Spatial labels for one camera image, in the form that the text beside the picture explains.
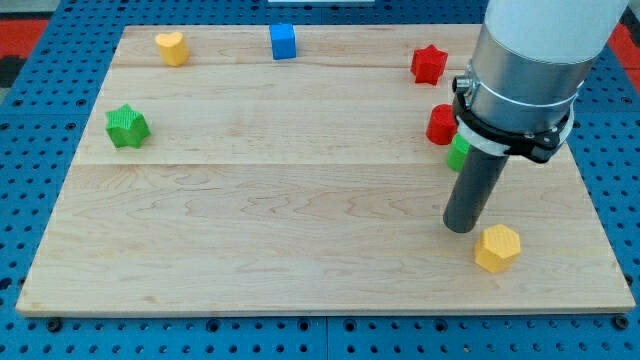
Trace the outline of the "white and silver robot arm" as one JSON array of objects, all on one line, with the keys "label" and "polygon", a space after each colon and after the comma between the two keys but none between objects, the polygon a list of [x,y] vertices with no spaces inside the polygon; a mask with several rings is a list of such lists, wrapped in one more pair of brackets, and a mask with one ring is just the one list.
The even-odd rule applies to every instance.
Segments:
[{"label": "white and silver robot arm", "polygon": [[544,164],[574,124],[573,104],[628,0],[490,0],[473,55],[452,82],[452,114],[469,150],[446,205],[471,231],[507,160]]}]

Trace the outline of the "black clamp ring mount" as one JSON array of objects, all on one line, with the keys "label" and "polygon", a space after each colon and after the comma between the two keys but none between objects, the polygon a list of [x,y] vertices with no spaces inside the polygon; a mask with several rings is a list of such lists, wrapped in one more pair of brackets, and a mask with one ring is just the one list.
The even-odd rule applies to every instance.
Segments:
[{"label": "black clamp ring mount", "polygon": [[494,157],[522,156],[544,164],[559,151],[574,124],[571,101],[549,120],[552,107],[504,98],[469,75],[456,76],[452,91],[458,133]]}]

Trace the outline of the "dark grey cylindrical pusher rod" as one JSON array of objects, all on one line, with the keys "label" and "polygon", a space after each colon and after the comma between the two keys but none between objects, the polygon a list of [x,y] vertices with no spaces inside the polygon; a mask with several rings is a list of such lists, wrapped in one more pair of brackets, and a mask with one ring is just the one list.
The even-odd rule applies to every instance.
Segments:
[{"label": "dark grey cylindrical pusher rod", "polygon": [[468,233],[475,227],[508,159],[469,148],[443,214],[449,230]]}]

